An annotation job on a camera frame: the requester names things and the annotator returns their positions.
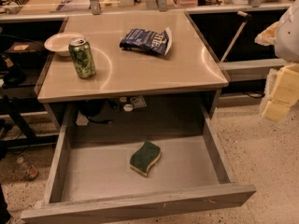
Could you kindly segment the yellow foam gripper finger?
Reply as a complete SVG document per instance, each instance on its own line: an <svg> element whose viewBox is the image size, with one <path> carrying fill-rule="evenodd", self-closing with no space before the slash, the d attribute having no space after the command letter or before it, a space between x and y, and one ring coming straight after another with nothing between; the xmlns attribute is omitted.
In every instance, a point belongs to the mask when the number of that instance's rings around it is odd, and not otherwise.
<svg viewBox="0 0 299 224"><path fill-rule="evenodd" d="M283 119L299 101L299 64L291 63L279 70L271 68L266 78L261 114L270 120Z"/></svg>
<svg viewBox="0 0 299 224"><path fill-rule="evenodd" d="M278 22L276 21L269 27L267 27L265 30L263 30L261 33L259 33L255 37L254 42L262 46L275 45L277 27Z"/></svg>

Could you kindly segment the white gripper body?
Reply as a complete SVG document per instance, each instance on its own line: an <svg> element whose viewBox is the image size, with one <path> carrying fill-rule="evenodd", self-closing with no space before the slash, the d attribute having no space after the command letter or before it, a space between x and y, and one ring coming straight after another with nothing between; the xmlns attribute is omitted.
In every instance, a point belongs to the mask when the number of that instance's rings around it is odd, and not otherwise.
<svg viewBox="0 0 299 224"><path fill-rule="evenodd" d="M287 62L299 63L299 0L295 0L279 19L275 53Z"/></svg>

